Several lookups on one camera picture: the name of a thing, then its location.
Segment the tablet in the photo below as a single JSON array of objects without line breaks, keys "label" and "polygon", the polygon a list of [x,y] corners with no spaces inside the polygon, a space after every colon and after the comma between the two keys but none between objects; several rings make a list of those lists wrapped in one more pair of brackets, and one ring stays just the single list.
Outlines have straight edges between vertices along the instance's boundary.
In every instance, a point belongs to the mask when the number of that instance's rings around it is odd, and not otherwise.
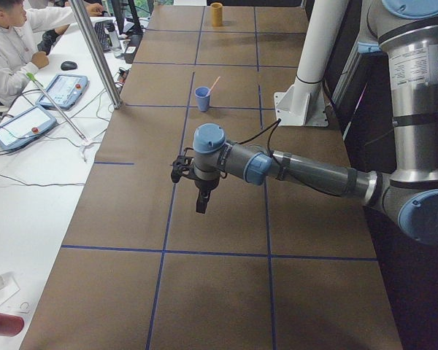
[{"label": "tablet", "polygon": [[34,106],[0,125],[0,147],[16,149],[39,138],[57,125],[57,120],[41,106]]},{"label": "tablet", "polygon": [[[50,97],[62,110],[71,109],[85,92],[88,86],[88,77],[84,75],[57,74],[53,77],[49,86],[45,89]],[[47,97],[42,94],[36,104],[46,109],[55,107]]]}]

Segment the person's hand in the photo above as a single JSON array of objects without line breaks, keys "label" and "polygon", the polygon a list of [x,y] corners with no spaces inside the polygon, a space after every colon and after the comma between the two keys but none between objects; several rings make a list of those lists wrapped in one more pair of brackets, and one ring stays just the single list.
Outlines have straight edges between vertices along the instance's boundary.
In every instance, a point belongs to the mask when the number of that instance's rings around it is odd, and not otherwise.
[{"label": "person's hand", "polygon": [[34,63],[37,68],[41,69],[49,64],[49,58],[45,55],[44,51],[39,51],[32,55],[31,62]]},{"label": "person's hand", "polygon": [[91,17],[102,16],[102,11],[104,11],[104,7],[101,4],[91,4],[86,7],[86,11],[88,11],[88,15]]}]

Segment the person's hair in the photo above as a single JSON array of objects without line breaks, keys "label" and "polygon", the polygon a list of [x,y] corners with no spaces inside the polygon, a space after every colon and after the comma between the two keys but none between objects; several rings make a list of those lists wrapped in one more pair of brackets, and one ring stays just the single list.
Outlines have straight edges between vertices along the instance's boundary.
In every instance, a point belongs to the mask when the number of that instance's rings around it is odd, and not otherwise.
[{"label": "person's hair", "polygon": [[22,4],[23,0],[0,0],[0,7],[3,9],[11,9],[16,4]]}]

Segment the yellow cup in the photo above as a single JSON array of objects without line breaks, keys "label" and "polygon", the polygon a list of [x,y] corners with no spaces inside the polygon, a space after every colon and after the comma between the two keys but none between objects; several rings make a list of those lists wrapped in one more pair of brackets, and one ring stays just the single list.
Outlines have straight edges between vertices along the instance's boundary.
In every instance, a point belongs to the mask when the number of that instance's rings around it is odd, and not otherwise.
[{"label": "yellow cup", "polygon": [[213,27],[222,27],[222,4],[220,2],[211,4],[211,24]]}]

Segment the white desk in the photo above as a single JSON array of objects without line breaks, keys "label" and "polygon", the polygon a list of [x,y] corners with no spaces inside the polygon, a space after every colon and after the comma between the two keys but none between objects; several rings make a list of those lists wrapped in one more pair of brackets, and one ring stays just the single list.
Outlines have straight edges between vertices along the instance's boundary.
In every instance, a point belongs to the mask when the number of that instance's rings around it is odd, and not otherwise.
[{"label": "white desk", "polygon": [[[105,56],[113,74],[118,67],[129,66],[123,59],[113,57],[110,52]],[[36,74],[44,86],[56,73],[62,72],[60,64],[63,61],[75,61],[78,64],[78,69],[68,73],[88,76],[89,86],[77,105],[68,111],[70,117],[103,91],[102,81],[76,24],[71,25],[62,36],[49,59],[49,66]],[[26,89],[34,88],[34,84],[30,83]],[[32,102],[38,97],[38,93],[27,95]],[[9,113],[19,114],[29,107],[29,102],[21,97]],[[100,106],[97,98],[77,114],[73,121],[87,137],[101,140],[112,110],[110,99],[104,93]],[[64,121],[61,117],[57,119],[59,123]],[[67,137],[75,144],[81,143],[80,137],[67,122],[55,127],[47,135],[51,138]],[[99,145],[94,144],[86,149],[85,163],[78,148],[69,141],[42,137],[14,154],[0,156],[0,174],[28,184],[84,183],[98,148]],[[0,312],[25,319],[25,328],[19,335],[13,338],[0,337],[0,350],[19,349],[82,189],[81,185],[27,187],[0,177],[0,274],[11,273],[20,288],[0,305]]]}]

